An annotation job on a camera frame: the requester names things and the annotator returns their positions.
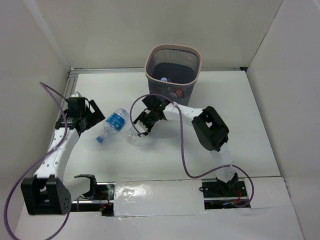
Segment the clear bottle blue label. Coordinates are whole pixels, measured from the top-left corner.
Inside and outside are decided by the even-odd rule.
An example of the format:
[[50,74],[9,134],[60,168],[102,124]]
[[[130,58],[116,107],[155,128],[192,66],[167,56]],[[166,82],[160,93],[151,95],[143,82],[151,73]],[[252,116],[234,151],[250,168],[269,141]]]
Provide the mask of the clear bottle blue label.
[[145,135],[139,134],[134,127],[129,128],[125,133],[125,140],[134,146],[138,146],[144,137]]

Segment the red label water bottle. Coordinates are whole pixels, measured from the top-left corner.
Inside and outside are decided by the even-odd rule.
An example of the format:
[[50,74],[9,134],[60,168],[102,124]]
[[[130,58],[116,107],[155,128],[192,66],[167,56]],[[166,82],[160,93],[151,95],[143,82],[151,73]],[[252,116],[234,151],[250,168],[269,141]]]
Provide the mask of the red label water bottle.
[[185,97],[185,91],[182,88],[174,88],[171,95],[177,99],[183,99]]

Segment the clear unlabelled plastic bottle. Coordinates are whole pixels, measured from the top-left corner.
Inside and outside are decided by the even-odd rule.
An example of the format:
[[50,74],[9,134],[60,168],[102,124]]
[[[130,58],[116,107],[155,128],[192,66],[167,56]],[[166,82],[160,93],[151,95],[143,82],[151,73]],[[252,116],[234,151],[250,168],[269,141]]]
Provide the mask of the clear unlabelled plastic bottle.
[[160,79],[160,81],[162,81],[162,82],[167,82],[167,83],[170,83],[170,82],[171,82],[171,80],[170,80],[168,77],[162,77],[162,78]]

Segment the orange juice bottle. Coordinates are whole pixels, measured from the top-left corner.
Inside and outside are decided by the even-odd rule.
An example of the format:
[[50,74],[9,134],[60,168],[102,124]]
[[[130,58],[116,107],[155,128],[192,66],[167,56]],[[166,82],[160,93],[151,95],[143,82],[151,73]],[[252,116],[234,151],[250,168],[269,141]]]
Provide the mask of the orange juice bottle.
[[166,97],[169,97],[170,92],[171,92],[171,89],[166,86],[155,86],[152,90],[152,93],[159,94]]

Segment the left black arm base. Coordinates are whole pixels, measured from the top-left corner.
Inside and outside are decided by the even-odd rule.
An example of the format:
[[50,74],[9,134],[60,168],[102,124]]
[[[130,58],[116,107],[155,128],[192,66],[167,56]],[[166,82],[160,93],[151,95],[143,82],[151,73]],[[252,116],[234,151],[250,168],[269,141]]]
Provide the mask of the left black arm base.
[[98,182],[94,193],[85,193],[71,204],[71,212],[99,213],[104,217],[114,216],[115,182]]

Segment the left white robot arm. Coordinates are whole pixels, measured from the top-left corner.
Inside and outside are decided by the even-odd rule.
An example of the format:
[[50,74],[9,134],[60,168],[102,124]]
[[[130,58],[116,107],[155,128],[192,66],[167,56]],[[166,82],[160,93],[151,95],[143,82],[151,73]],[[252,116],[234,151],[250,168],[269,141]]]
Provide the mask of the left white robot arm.
[[65,215],[80,196],[88,200],[97,197],[99,187],[93,174],[79,174],[65,181],[64,173],[81,134],[104,119],[94,100],[79,92],[67,99],[67,108],[55,123],[51,153],[33,176],[25,177],[20,185],[30,215]]

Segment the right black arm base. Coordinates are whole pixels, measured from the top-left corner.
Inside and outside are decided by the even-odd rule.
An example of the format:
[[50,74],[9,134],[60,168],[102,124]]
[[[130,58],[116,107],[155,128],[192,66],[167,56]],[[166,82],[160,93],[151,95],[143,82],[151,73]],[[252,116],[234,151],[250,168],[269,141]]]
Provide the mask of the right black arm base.
[[203,194],[205,210],[251,207],[250,204],[245,205],[250,195],[243,180],[239,180],[231,190],[223,189],[216,180],[203,180],[199,191]]

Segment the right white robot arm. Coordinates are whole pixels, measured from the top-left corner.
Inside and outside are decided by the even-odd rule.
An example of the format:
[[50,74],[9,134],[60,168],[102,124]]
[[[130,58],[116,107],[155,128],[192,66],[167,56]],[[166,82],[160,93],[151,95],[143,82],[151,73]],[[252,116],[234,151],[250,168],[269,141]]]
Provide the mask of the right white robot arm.
[[[231,157],[228,153],[229,128],[218,112],[212,107],[192,108],[178,104],[160,94],[146,94],[138,98],[142,100],[145,109],[133,120],[133,107],[129,110],[129,120],[132,127],[127,132],[127,141],[134,143],[137,138],[151,133],[155,123],[164,121],[178,121],[180,123],[180,145],[182,165],[185,173],[192,179],[202,178],[216,172],[216,191],[223,196],[230,196],[236,189],[238,174],[231,167]],[[186,166],[184,154],[184,125],[193,127],[197,139],[202,147],[211,152],[214,159],[222,166],[192,176]]]

